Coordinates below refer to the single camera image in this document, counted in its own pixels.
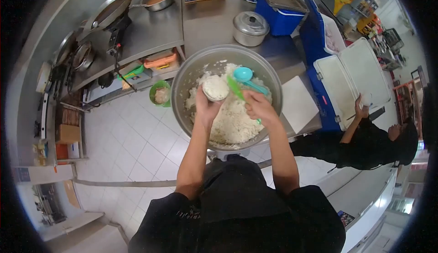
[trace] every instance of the forearm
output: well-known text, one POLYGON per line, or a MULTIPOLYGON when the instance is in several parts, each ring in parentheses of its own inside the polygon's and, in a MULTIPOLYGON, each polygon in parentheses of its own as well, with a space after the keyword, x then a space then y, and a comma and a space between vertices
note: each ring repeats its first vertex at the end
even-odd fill
POLYGON ((195 119, 189 147, 178 170, 175 192, 184 194, 190 200, 196 197, 202 185, 210 130, 211 125, 206 127, 195 119))
POLYGON ((280 119, 269 126, 268 134, 274 184, 287 195, 300 186, 297 162, 280 119))
POLYGON ((355 117, 353 122, 351 122, 348 129, 345 131, 344 135, 341 138, 340 143, 348 144, 351 141, 351 138, 353 138, 353 134, 356 131, 357 127, 359 126, 361 119, 355 117))

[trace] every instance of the cloth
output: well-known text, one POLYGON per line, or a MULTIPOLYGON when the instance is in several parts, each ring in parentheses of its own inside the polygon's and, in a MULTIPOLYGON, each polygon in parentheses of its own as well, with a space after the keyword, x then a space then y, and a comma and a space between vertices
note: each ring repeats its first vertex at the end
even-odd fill
POLYGON ((151 201, 130 253, 342 250, 345 229, 318 186, 283 195, 267 187, 257 164, 243 157, 207 166, 198 199, 172 193, 151 201))
POLYGON ((337 168, 350 166, 359 170, 372 169, 396 161, 388 133, 369 118, 363 118, 350 143, 340 143, 343 132, 324 132, 304 136, 290 143, 295 156, 315 157, 337 168))

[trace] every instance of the teal ladle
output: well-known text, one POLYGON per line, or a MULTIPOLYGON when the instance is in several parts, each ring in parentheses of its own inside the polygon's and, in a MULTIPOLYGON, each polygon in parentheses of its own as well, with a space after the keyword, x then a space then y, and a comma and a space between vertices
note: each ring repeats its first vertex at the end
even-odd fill
POLYGON ((233 73, 234 79, 237 82, 250 86, 251 88, 254 88, 258 92, 261 92, 262 94, 267 96, 268 95, 267 89, 251 82, 252 75, 253 75, 252 70, 246 67, 239 67, 236 70, 234 70, 233 73))

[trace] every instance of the stainless steel counter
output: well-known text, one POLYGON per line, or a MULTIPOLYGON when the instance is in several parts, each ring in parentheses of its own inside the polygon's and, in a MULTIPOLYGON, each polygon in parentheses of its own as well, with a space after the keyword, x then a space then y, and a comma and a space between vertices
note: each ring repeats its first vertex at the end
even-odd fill
MULTIPOLYGON (((175 0, 170 7, 158 12, 150 12, 143 7, 130 9, 129 17, 132 24, 128 26, 123 37, 123 52, 119 64, 127 64, 141 57, 183 45, 181 4, 181 0, 175 0)), ((91 41, 96 50, 96 58, 90 69, 75 75, 72 92, 114 70, 114 58, 106 54, 110 35, 108 31, 98 31, 85 38, 91 41)))
MULTIPOLYGON (((253 11, 255 4, 245 0, 205 0, 183 5, 183 32, 186 57, 213 45, 236 44, 233 38, 233 18, 240 12, 253 11)), ((282 84, 300 75, 310 95, 316 100, 306 67, 290 36, 273 37, 268 34, 262 44, 250 48, 263 56, 276 70, 282 84)), ((289 138, 322 127, 319 114, 299 132, 295 132, 281 114, 280 119, 289 138)))

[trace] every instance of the white cooler lid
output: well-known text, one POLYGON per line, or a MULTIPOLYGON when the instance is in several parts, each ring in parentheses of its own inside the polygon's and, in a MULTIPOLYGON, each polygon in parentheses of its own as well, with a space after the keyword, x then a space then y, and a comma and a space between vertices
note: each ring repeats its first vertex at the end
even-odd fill
POLYGON ((346 130, 354 117, 354 102, 362 94, 371 93, 371 107, 390 100, 388 84, 368 41, 360 38, 336 56, 313 63, 327 91, 341 130, 346 130))
POLYGON ((362 37, 338 54, 357 90, 372 94, 373 107, 385 104, 391 99, 388 84, 380 63, 368 41, 362 37))

